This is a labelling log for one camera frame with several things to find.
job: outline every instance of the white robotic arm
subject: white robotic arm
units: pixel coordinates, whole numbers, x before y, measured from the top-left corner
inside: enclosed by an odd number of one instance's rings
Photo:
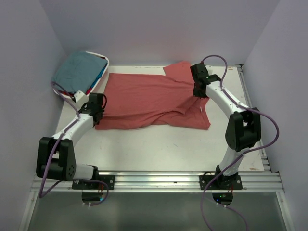
[[[212,99],[229,119],[225,134],[228,148],[223,160],[216,168],[216,176],[261,139],[260,115],[239,108],[238,105],[246,108],[248,106],[242,104],[231,92],[222,86],[234,101],[237,102],[237,105],[231,101],[221,89],[221,79],[217,75],[209,75],[203,63],[191,66],[191,73],[195,82],[193,95]],[[216,183],[218,189],[228,189],[235,181],[238,181],[238,167],[241,161],[242,158],[218,177]],[[200,181],[208,182],[208,177],[204,174]]]
[[[47,169],[47,178],[55,180],[99,180],[96,166],[78,164],[75,160],[74,146],[80,138],[103,118],[103,94],[91,93],[78,114],[63,130],[52,137],[43,137],[38,144],[37,176],[43,177]],[[55,152],[58,158],[48,159],[53,155],[52,147],[58,141]]]

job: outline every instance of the purple cable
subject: purple cable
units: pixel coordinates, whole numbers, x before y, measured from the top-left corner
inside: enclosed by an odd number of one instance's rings
[[[54,86],[57,85],[59,86],[60,88],[64,89],[63,87],[61,87],[59,84],[57,84],[56,82],[51,82],[51,87],[57,92],[57,94],[64,100],[66,101],[75,111],[76,111],[76,114],[78,116],[78,119],[75,119],[69,126],[67,126],[67,128],[64,130],[64,133],[62,133],[59,138],[57,139],[56,143],[54,144],[54,146],[52,147],[52,150],[49,154],[49,158],[48,158],[48,161],[47,161],[47,164],[46,164],[46,168],[45,168],[45,171],[44,171],[44,175],[43,175],[43,179],[42,179],[42,183],[40,185],[40,188],[39,188],[39,192],[38,192],[38,196],[39,198],[43,198],[44,196],[46,196],[57,184],[59,184],[61,182],[61,180],[57,181],[56,183],[54,183],[46,192],[43,192],[44,190],[44,186],[45,186],[45,182],[46,182],[46,178],[47,178],[47,174],[48,174],[48,171],[49,171],[49,167],[50,167],[50,164],[51,164],[51,161],[52,161],[52,156],[55,154],[55,151],[56,151],[56,148],[58,146],[58,144],[60,143],[62,137],[64,136],[64,134],[66,134],[66,132],[68,130],[70,130],[70,128],[75,125],[78,120],[80,119],[80,114],[79,114],[79,111],[78,109],[68,100],[66,99],[58,90],[57,88],[55,88]]]
[[[109,194],[109,187],[108,185],[103,182],[103,181],[100,181],[100,180],[80,180],[82,182],[88,182],[88,183],[99,183],[99,184],[102,184],[104,187],[106,187],[107,189],[107,193],[106,193],[106,196],[100,201],[100,202],[97,202],[97,203],[93,203],[93,204],[90,204],[90,206],[96,206],[96,205],[100,205],[101,203],[103,203],[106,199],[107,199],[107,196]]]
[[[244,107],[244,106],[241,106],[240,104],[238,104],[238,102],[236,102],[236,101],[227,93],[227,91],[226,91],[226,90],[224,89],[224,87],[223,87],[223,80],[224,80],[224,78],[226,77],[226,73],[227,73],[227,70],[228,70],[228,64],[227,64],[226,59],[223,58],[223,57],[220,56],[220,55],[213,54],[213,55],[209,55],[209,56],[205,57],[205,58],[201,61],[201,63],[203,63],[207,58],[210,58],[210,57],[218,57],[218,58],[222,59],[223,62],[225,63],[225,72],[223,73],[223,76],[222,76],[221,81],[220,81],[220,88],[222,89],[222,92],[228,97],[228,99],[231,100],[234,104],[236,104],[237,107],[239,107],[239,108],[245,109],[245,110],[250,111],[250,112],[258,113],[258,114],[260,114],[260,115],[266,117],[267,119],[269,119],[269,120],[274,124],[274,126],[275,126],[275,128],[276,128],[276,136],[275,136],[275,138],[274,138],[270,143],[268,143],[268,144],[266,144],[266,145],[263,145],[263,146],[261,146],[261,147],[257,147],[257,148],[253,148],[253,149],[247,150],[247,151],[243,152],[243,155],[245,155],[245,154],[247,154],[247,153],[250,153],[250,152],[253,152],[253,151],[256,151],[256,150],[260,150],[260,149],[263,149],[263,148],[267,148],[267,147],[271,146],[272,144],[274,144],[274,143],[277,141],[277,139],[278,139],[278,137],[279,137],[279,134],[280,134],[279,127],[278,127],[278,124],[276,123],[276,121],[275,121],[272,117],[270,117],[269,115],[267,115],[267,114],[265,114],[265,113],[263,113],[263,112],[260,112],[260,111],[257,111],[257,110],[251,109],[251,108],[247,108],[247,107]],[[205,215],[204,215],[204,211],[203,211],[203,201],[204,201],[204,197],[205,197],[205,192],[206,192],[206,190],[208,189],[208,187],[209,187],[219,176],[221,176],[225,171],[227,171],[232,165],[234,165],[234,164],[235,164],[237,161],[239,161],[241,158],[242,158],[242,155],[240,155],[239,157],[237,157],[231,164],[229,164],[229,165],[228,165],[224,170],[222,170],[217,176],[215,176],[212,180],[210,180],[210,182],[205,186],[205,188],[204,188],[204,190],[203,190],[202,199],[201,199],[201,204],[200,204],[200,209],[201,209],[201,214],[202,214],[203,220],[204,220],[204,222],[206,223],[206,225],[208,226],[208,228],[209,228],[211,231],[213,230],[213,228],[212,228],[212,227],[210,226],[210,224],[208,223],[208,221],[207,221],[207,219],[206,219],[206,217],[205,217]],[[244,220],[245,225],[246,225],[246,230],[248,231],[248,230],[249,230],[249,225],[248,225],[246,219],[244,218],[244,216],[243,216],[240,212],[236,211],[236,210],[235,210],[234,208],[232,208],[232,207],[229,207],[229,206],[228,206],[227,208],[230,209],[230,210],[232,210],[232,211],[234,211],[235,213],[237,213],[237,214]]]

